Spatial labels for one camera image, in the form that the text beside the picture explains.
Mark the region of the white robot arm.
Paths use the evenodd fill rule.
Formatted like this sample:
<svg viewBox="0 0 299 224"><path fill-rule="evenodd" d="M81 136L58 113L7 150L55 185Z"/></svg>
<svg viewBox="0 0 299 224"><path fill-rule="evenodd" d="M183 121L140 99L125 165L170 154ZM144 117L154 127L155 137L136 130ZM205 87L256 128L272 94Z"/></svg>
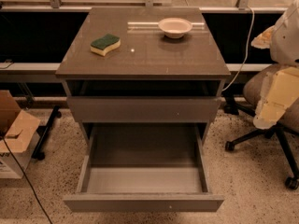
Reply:
<svg viewBox="0 0 299 224"><path fill-rule="evenodd" d="M256 36L251 45L270 49L271 59L284 66L264 78L253 119L256 128L269 129L299 98L299 0L294 0L276 23Z"/></svg>

